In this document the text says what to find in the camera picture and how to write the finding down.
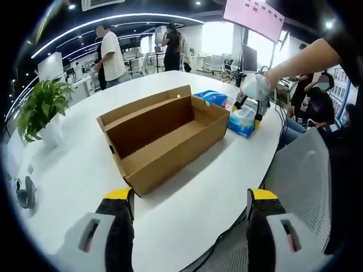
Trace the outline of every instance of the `person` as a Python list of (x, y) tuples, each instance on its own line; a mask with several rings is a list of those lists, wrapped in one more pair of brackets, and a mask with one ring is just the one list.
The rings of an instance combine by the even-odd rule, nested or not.
[[(351, 26), (354, 19), (346, 17)], [(266, 77), (268, 88), (276, 88), (278, 81), (284, 77), (293, 77), (298, 74), (316, 73), (327, 68), (340, 65), (354, 86), (359, 86), (356, 100), (356, 110), (353, 122), (347, 127), (345, 136), (341, 138), (340, 144), (328, 150), (330, 170), (330, 239), (325, 249), (325, 254), (340, 255), (342, 249), (352, 248), (345, 251), (344, 261), (331, 263), (334, 271), (337, 267), (347, 267), (352, 262), (358, 263), (361, 254), (356, 248), (359, 247), (360, 233), (352, 231), (361, 228), (357, 222), (357, 213), (360, 212), (361, 192), (361, 154), (363, 153), (363, 40), (360, 39), (360, 24), (344, 29), (336, 22), (335, 29), (327, 37), (317, 39), (304, 50), (267, 71)]]
[(106, 23), (96, 28), (97, 37), (103, 39), (101, 44), (101, 60), (96, 64), (95, 70), (99, 71), (103, 66), (107, 88), (131, 79), (130, 75), (126, 72), (119, 40), (110, 28)]
[[(306, 48), (306, 44), (301, 44), (299, 46), (299, 50), (304, 50)], [(308, 73), (308, 74), (302, 74), (299, 77), (292, 77), (290, 78), (290, 81), (292, 82), (299, 82), (296, 90), (294, 92), (293, 97), (291, 98), (291, 105), (299, 108), (301, 106), (301, 103), (303, 102), (305, 98), (305, 92), (304, 89), (307, 85), (309, 85), (313, 81), (314, 73)]]
[(162, 46), (166, 46), (167, 49), (164, 57), (165, 71), (172, 71), (180, 69), (180, 51), (181, 51), (181, 37), (176, 31), (176, 27), (173, 23), (170, 23), (163, 37)]
[(79, 80), (83, 78), (83, 73), (82, 73), (82, 68), (79, 65), (79, 62), (75, 63), (75, 68), (74, 68), (74, 72), (75, 72), (75, 77)]
[(306, 86), (306, 101), (299, 108), (290, 106), (284, 130), (282, 131), (278, 150), (290, 144), (306, 131), (308, 121), (316, 128), (332, 125), (335, 122), (333, 102), (328, 91), (334, 88), (334, 78), (323, 72), (318, 81)]
[(359, 122), (357, 108), (353, 104), (347, 104), (345, 106), (345, 114), (342, 116), (343, 125), (341, 128), (333, 131), (332, 133), (327, 132), (326, 130), (320, 130), (321, 134), (326, 146), (331, 150), (333, 148), (342, 146), (345, 144), (345, 138), (349, 137), (350, 127), (355, 126), (356, 123)]
[[(100, 44), (97, 46), (96, 52), (97, 52), (97, 59), (95, 61), (95, 64), (99, 63), (101, 61), (101, 59), (102, 59), (101, 45)], [(104, 89), (107, 88), (107, 82), (106, 82), (106, 79), (104, 77), (103, 65), (101, 65), (101, 68), (98, 70), (98, 81), (100, 83), (101, 90), (104, 90)]]

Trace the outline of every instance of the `round white table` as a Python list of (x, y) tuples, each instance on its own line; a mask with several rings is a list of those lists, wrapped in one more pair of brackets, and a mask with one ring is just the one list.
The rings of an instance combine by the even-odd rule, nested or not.
[[(94, 212), (111, 190), (126, 188), (96, 118), (121, 105), (183, 85), (193, 93), (215, 90), (235, 98), (239, 89), (195, 74), (170, 71), (134, 79), (79, 102), (61, 119), (64, 142), (47, 150), (42, 141), (26, 147), (19, 177), (31, 162), (38, 208), (22, 210), (41, 250), (56, 253), (65, 232)], [(276, 152), (281, 120), (268, 109), (250, 138), (227, 130), (220, 140), (149, 195), (135, 199), (135, 272), (179, 271), (200, 257), (228, 229), (257, 188)]]

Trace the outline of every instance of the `white tissue package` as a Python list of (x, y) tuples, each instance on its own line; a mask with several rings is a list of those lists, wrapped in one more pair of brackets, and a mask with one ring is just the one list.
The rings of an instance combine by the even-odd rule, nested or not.
[(255, 110), (243, 105), (241, 109), (237, 109), (231, 113), (227, 126), (234, 132), (248, 138), (254, 132), (255, 116)]

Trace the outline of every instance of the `cardboard box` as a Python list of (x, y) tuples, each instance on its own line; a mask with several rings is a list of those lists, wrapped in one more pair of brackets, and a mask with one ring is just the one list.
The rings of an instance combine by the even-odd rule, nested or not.
[(226, 133), (229, 111), (191, 96), (161, 92), (97, 118), (125, 181), (139, 196), (198, 158)]

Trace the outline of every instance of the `green leaves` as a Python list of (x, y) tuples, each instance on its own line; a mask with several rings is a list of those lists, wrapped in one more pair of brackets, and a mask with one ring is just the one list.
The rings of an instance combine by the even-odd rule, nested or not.
[(41, 140), (38, 132), (57, 114), (65, 116), (67, 99), (73, 92), (61, 78), (38, 82), (22, 106), (18, 120), (19, 134), (27, 142)]
[(49, 110), (50, 110), (50, 106), (48, 104), (46, 104), (44, 101), (41, 105), (41, 109), (43, 110), (43, 113), (48, 116), (49, 115)]

